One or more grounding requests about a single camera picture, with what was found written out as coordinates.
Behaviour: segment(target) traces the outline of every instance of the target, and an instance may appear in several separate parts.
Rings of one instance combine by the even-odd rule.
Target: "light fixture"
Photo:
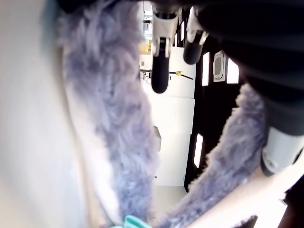
[[[196,138],[196,146],[195,146],[195,153],[194,153],[194,164],[198,168],[200,166],[200,156],[201,156],[201,149],[203,146],[203,136],[200,134],[197,135]]]
[[[231,59],[228,60],[227,84],[238,83],[239,68]]]
[[[258,215],[254,228],[277,228],[286,211],[287,204],[281,200],[269,202]]]
[[[184,33],[185,33],[185,22],[183,21],[181,24],[181,41],[184,40]]]
[[[202,86],[207,86],[209,82],[209,60],[210,53],[206,53],[203,55],[203,75],[202,75]]]

